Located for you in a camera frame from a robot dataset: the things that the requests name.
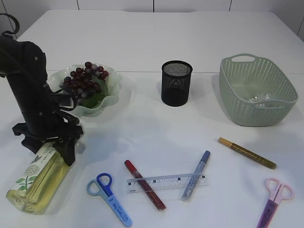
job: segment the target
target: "bottle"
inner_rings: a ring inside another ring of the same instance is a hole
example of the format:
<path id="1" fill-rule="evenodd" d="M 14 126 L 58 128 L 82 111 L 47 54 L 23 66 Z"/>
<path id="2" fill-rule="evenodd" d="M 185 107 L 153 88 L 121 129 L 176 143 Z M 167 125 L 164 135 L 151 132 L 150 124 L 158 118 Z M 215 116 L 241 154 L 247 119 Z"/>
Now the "bottle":
<path id="1" fill-rule="evenodd" d="M 39 149 L 23 176 L 6 194 L 6 198 L 20 211 L 44 214 L 70 169 L 53 144 L 46 143 Z"/>

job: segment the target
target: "blue glitter pen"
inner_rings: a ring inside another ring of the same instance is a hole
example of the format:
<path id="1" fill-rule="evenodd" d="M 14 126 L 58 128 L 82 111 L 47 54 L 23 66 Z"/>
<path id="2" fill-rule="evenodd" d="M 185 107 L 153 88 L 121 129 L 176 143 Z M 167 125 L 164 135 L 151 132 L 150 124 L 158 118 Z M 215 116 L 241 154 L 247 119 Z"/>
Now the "blue glitter pen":
<path id="1" fill-rule="evenodd" d="M 201 158 L 199 164 L 197 165 L 194 173 L 199 173 L 198 175 L 193 175 L 183 193 L 183 195 L 181 196 L 181 200 L 184 201 L 184 202 L 187 202 L 189 201 L 192 193 L 193 193 L 193 190 L 198 182 L 198 179 L 201 175 L 201 173 L 203 172 L 204 168 L 205 168 L 205 165 L 208 161 L 208 158 L 210 156 L 210 152 L 209 151 L 205 151 L 203 157 Z"/>

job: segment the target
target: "black mesh pen holder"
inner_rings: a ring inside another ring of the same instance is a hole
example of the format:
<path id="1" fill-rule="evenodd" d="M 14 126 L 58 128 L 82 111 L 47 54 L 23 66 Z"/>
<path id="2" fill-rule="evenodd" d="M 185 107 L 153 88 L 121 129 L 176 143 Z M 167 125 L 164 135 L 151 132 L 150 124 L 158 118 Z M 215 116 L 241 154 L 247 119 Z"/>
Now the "black mesh pen holder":
<path id="1" fill-rule="evenodd" d="M 162 65 L 161 98 L 173 107 L 182 106 L 188 101 L 192 66 L 174 60 Z"/>

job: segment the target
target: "basket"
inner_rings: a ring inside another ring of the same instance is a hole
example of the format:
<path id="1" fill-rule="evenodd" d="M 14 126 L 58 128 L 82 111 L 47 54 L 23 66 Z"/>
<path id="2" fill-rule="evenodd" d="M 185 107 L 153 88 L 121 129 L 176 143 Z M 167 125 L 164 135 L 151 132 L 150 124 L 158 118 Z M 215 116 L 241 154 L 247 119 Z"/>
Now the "basket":
<path id="1" fill-rule="evenodd" d="M 252 61 L 236 61 L 251 57 Z M 241 126 L 272 126 L 283 120 L 298 94 L 281 69 L 271 60 L 239 54 L 222 60 L 219 88 L 227 112 Z M 268 99 L 257 100 L 257 97 Z"/>

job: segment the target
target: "clear plastic ruler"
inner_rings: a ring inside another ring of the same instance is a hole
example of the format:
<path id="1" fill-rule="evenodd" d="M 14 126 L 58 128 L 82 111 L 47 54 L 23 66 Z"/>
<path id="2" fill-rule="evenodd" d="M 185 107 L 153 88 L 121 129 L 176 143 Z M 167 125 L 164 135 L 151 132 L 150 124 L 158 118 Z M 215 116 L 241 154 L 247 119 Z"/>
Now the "clear plastic ruler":
<path id="1" fill-rule="evenodd" d="M 203 173 L 187 173 L 178 175 L 127 179 L 126 189 L 127 193 L 145 192 L 145 190 L 141 188 L 141 184 L 143 183 L 143 181 L 146 181 L 153 189 L 153 191 L 184 189 L 187 187 L 191 177 L 198 178 L 196 187 L 209 185 L 207 178 Z"/>

